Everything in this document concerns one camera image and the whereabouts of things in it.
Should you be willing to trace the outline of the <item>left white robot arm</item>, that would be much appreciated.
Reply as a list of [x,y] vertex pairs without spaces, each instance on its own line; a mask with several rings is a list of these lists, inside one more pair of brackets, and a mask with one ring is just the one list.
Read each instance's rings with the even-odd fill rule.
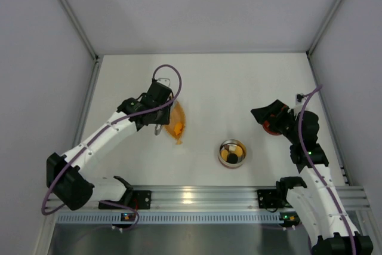
[[89,138],[62,155],[51,154],[46,163],[49,193],[70,210],[78,210],[88,202],[98,202],[100,208],[128,205],[133,187],[119,176],[97,180],[93,170],[113,148],[144,126],[153,124],[160,132],[170,122],[173,100],[170,87],[154,80],[140,97],[124,100]]

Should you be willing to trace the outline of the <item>black round food piece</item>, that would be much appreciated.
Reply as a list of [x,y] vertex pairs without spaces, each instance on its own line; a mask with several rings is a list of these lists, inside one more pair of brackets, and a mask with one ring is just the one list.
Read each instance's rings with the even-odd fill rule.
[[239,161],[239,157],[237,157],[234,153],[229,153],[227,156],[227,163],[229,164],[237,164]]

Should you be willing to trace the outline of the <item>red round lid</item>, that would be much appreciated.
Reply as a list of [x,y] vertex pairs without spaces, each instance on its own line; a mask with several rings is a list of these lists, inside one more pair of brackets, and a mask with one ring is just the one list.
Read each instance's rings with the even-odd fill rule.
[[280,136],[281,135],[280,132],[275,131],[275,130],[272,129],[272,127],[271,127],[271,125],[270,125],[270,123],[268,121],[264,121],[262,123],[262,127],[270,135],[273,135],[273,136]]

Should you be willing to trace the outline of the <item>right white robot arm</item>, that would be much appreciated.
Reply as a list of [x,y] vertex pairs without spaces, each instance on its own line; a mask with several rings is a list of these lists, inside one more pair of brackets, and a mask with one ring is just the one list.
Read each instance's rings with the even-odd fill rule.
[[360,234],[334,186],[329,161],[318,143],[317,114],[291,109],[280,100],[252,109],[251,114],[267,133],[283,135],[291,143],[290,157],[298,176],[281,178],[276,190],[305,227],[311,253],[371,254],[371,238]]

